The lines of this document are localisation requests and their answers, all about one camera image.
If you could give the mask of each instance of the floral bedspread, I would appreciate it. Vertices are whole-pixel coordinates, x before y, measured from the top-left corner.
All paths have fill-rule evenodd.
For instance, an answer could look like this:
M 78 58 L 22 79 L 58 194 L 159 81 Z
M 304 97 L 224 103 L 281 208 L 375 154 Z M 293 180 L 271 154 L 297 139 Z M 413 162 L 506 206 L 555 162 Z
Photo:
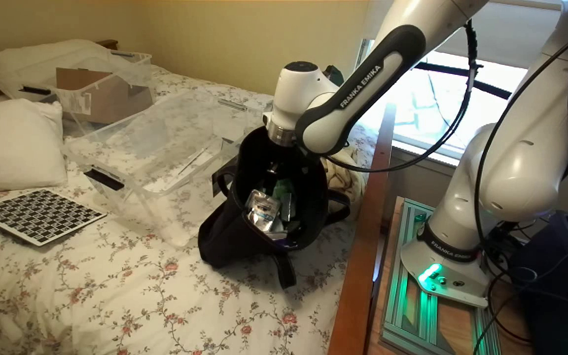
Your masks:
M 228 99 L 245 111 L 263 111 L 271 101 L 162 70 L 157 91 L 192 95 L 196 105 Z M 356 133 L 350 152 L 368 164 L 374 137 Z M 336 174 L 332 168 L 330 180 L 340 186 Z M 111 212 L 72 160 L 68 186 L 56 192 Z M 170 212 L 182 212 L 166 214 L 174 219 L 170 233 L 131 229 L 117 214 L 44 249 L 0 233 L 0 354 L 326 354 L 354 219 L 326 227 L 314 245 L 293 253 L 299 285 L 283 290 L 271 259 L 224 271 L 200 259 L 198 227 L 222 202 L 208 182 L 188 184 L 168 202 Z

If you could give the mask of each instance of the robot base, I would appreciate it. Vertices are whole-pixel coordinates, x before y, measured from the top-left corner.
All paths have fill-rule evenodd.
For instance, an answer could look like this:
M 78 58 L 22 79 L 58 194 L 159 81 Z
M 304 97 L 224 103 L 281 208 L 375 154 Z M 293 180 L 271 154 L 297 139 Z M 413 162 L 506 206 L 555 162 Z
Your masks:
M 472 263 L 448 261 L 425 241 L 405 245 L 399 255 L 423 290 L 474 308 L 488 308 L 486 292 L 492 279 L 482 269 L 482 257 Z

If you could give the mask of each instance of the white pillow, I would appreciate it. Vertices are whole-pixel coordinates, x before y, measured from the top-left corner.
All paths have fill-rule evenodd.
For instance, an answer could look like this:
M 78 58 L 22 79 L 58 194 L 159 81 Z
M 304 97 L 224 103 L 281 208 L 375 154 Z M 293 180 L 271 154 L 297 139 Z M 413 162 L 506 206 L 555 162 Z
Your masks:
M 64 109 L 26 99 L 0 103 L 0 190 L 66 182 Z
M 24 87 L 54 89 L 58 68 L 105 70 L 111 50 L 88 42 L 70 40 L 0 52 L 0 91 L 11 99 L 38 99 Z

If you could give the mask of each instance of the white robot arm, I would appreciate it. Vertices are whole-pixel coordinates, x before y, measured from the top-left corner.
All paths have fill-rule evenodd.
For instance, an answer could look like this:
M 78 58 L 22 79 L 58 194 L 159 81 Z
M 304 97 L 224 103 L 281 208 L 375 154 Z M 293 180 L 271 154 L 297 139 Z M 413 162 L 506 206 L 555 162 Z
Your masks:
M 291 64 L 281 74 L 275 111 L 265 115 L 271 141 L 318 156 L 338 152 L 356 121 L 486 3 L 395 0 L 377 38 L 379 46 L 342 87 L 332 85 L 312 64 Z M 565 44 L 568 0 L 563 3 L 561 24 L 539 64 Z M 472 141 L 423 239 L 401 251 L 403 265 L 425 290 L 478 308 L 488 306 L 484 294 L 490 277 L 478 261 L 480 229 L 488 233 L 498 221 L 525 221 L 555 208 L 568 166 L 567 99 L 568 52 L 512 107 L 484 166 L 480 164 L 494 127 Z M 474 206 L 484 210 L 482 225 Z

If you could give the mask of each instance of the beige wall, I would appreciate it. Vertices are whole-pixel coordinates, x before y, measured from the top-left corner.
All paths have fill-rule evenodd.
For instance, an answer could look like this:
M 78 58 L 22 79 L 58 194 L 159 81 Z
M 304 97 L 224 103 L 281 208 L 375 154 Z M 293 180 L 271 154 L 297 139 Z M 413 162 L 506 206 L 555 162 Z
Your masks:
M 147 36 L 176 74 L 273 93 L 295 60 L 352 70 L 366 14 L 368 0 L 149 0 Z
M 135 0 L 0 0 L 0 50 L 70 38 L 147 48 L 143 30 Z

